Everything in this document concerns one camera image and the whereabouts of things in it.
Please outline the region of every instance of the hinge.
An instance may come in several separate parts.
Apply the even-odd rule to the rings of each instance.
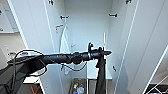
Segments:
[[[2,15],[2,11],[0,10],[0,15]]]
[[[116,70],[116,68],[113,66],[113,70],[116,72],[117,70]]]
[[[126,0],[125,2],[126,2],[126,4],[128,4],[129,2],[131,3],[131,2],[132,2],[132,0]]]
[[[53,0],[48,0],[49,4],[54,4],[54,1]]]

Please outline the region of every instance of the black cable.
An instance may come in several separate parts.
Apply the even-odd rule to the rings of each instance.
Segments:
[[[49,57],[48,57],[48,59],[49,59],[51,62],[53,62],[53,63],[57,63],[57,62],[55,62],[54,60],[50,59]],[[83,68],[86,66],[86,64],[87,64],[87,62],[83,65],[82,68],[76,70],[76,69],[73,69],[73,68],[71,68],[71,67],[69,67],[69,66],[67,66],[67,65],[65,65],[65,64],[61,64],[61,63],[60,63],[60,65],[65,66],[65,67],[68,67],[69,69],[71,69],[71,70],[73,70],[73,71],[81,71],[81,70],[83,70]]]
[[[31,60],[31,59],[34,59],[34,58],[37,58],[37,57],[39,57],[39,56],[34,56],[34,57],[29,57],[29,58],[26,58],[26,59],[24,59],[24,60],[22,60],[22,61],[19,61],[19,62],[15,62],[15,65],[18,65],[18,64],[22,64],[22,63],[24,63],[25,61],[28,61],[28,60]]]
[[[73,69],[73,68],[71,68],[71,67],[69,67],[69,66],[67,66],[67,65],[65,65],[65,64],[61,64],[61,65],[65,66],[65,67],[68,67],[69,69],[71,69],[71,70],[73,70],[73,71],[81,71],[81,70],[83,70],[83,68],[86,66],[86,64],[87,64],[87,62],[83,65],[82,68],[80,68],[80,69],[78,69],[78,70]]]
[[[15,55],[14,60],[13,60],[13,79],[12,79],[12,84],[11,84],[12,91],[14,91],[15,79],[16,79],[16,66],[15,66],[16,65],[16,57],[18,56],[19,53],[24,52],[24,51],[36,52],[36,53],[43,55],[41,52],[38,52],[36,50],[22,50],[22,51],[19,51]]]

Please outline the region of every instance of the white panel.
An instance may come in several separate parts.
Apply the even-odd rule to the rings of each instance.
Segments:
[[[14,33],[3,5],[0,3],[0,33]]]

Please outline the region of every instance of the open cabinet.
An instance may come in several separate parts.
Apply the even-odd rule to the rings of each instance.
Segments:
[[[167,47],[167,0],[8,0],[26,49],[60,53],[64,32],[69,53],[105,47],[114,94],[142,94]],[[80,72],[48,66],[40,77],[45,94],[68,94],[73,78],[95,79],[96,60]]]

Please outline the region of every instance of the bottle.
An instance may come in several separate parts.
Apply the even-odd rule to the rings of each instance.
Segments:
[[[74,91],[76,91],[76,88],[77,88],[77,86],[79,85],[79,83],[75,83],[74,84],[74,87],[73,87],[73,90],[72,90],[72,93],[74,92]]]
[[[78,92],[78,94],[83,94],[84,93],[84,88],[83,87],[78,87],[77,92]]]
[[[73,94],[78,94],[78,92],[74,91]]]

